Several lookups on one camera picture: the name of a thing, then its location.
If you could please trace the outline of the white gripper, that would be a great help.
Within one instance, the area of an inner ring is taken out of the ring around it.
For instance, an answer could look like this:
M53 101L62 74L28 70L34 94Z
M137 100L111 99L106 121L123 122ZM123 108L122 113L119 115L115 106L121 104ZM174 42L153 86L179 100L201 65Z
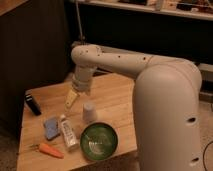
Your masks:
M92 79L95 70L95 67L90 68L76 66L72 76L72 87L78 92L84 92L88 94L91 90ZM76 99L79 97L79 94L76 91L72 89L69 90L65 101L65 107L67 109L70 109Z

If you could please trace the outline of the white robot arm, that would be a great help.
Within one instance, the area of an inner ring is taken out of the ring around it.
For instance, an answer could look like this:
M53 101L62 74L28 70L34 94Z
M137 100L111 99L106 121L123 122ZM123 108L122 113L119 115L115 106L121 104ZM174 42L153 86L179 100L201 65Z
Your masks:
M98 45L71 50L72 87L91 89L97 68L134 80L132 110L141 171L202 171L199 92L191 61L144 53L105 52Z

